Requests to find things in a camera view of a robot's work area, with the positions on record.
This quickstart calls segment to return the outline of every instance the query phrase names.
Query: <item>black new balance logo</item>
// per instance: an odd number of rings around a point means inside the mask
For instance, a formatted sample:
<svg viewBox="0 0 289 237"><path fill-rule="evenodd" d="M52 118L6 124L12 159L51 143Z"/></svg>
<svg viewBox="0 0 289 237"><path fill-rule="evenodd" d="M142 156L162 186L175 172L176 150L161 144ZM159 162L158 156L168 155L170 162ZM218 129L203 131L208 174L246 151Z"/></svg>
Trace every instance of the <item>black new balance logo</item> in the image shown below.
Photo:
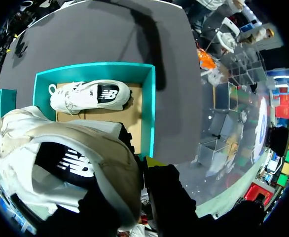
<svg viewBox="0 0 289 237"><path fill-rule="evenodd" d="M71 173L86 178L94 176L93 165L88 158L72 149L68 149L65 157L62 158L57 167L63 170L68 168Z"/></svg>
<svg viewBox="0 0 289 237"><path fill-rule="evenodd" d="M117 90L103 90L99 99L106 99L106 100L115 99L117 93L118 93Z"/></svg>

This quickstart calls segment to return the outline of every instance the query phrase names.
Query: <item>red box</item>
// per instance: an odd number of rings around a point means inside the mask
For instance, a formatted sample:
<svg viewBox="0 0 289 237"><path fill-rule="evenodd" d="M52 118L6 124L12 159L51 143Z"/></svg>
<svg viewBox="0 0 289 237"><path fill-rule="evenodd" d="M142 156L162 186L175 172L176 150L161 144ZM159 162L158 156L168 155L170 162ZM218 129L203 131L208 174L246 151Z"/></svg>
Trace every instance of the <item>red box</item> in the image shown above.
<svg viewBox="0 0 289 237"><path fill-rule="evenodd" d="M279 95L281 105L289 106L289 95Z"/></svg>
<svg viewBox="0 0 289 237"><path fill-rule="evenodd" d="M287 87L280 87L279 88L279 92L280 93L287 93L288 92L288 88Z"/></svg>
<svg viewBox="0 0 289 237"><path fill-rule="evenodd" d="M289 106L280 105L275 108L275 115L278 118L289 119Z"/></svg>
<svg viewBox="0 0 289 237"><path fill-rule="evenodd" d="M254 201L259 194L263 194L265 196L264 206L266 206L273 197L272 192L255 183L251 183L251 186L249 187L247 193L244 195L244 198L248 201Z"/></svg>

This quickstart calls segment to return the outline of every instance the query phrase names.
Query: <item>gray tabletop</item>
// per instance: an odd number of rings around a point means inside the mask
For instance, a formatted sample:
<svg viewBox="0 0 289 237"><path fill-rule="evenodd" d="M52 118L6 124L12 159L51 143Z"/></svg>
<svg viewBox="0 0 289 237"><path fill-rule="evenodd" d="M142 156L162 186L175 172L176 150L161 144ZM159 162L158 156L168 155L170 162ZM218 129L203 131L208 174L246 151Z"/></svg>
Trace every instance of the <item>gray tabletop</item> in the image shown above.
<svg viewBox="0 0 289 237"><path fill-rule="evenodd" d="M22 108L32 104L38 72L89 62L153 64L157 83L154 158L176 164L193 160L200 137L202 95L186 14L158 1L112 2L118 5L81 2L27 29L10 47L0 88L16 89L16 106ZM15 54L25 47L25 52Z"/></svg>

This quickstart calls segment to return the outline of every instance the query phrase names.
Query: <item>cardboard insert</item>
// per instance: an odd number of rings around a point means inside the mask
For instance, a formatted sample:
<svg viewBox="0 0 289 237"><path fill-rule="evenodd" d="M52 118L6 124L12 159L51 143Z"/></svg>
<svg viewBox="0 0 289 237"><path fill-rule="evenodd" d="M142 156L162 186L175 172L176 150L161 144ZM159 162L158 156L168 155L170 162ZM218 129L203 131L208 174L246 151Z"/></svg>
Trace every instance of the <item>cardboard insert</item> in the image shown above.
<svg viewBox="0 0 289 237"><path fill-rule="evenodd" d="M57 88L66 83L57 84ZM131 133L133 139L131 145L135 147L135 153L140 154L141 147L141 122L142 122L142 88L140 84L127 83L132 91L131 98L127 106L122 111L107 109L90 109L81 111L78 115L67 115L56 112L56 121L67 122L77 119L121 122Z"/></svg>

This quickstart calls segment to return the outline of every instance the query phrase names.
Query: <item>red sign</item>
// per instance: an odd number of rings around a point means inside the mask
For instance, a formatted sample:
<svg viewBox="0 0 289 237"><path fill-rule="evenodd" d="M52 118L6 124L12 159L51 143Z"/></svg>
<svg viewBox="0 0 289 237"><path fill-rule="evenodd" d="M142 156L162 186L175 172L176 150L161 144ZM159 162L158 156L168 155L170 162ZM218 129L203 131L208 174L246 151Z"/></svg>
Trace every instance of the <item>red sign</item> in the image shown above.
<svg viewBox="0 0 289 237"><path fill-rule="evenodd" d="M279 95L281 105L289 106L289 95Z"/></svg>
<svg viewBox="0 0 289 237"><path fill-rule="evenodd" d="M289 106L280 105L275 108L275 115L278 118L289 119Z"/></svg>
<svg viewBox="0 0 289 237"><path fill-rule="evenodd" d="M288 88L287 87L280 87L279 88L279 92L280 93L287 93L288 92Z"/></svg>

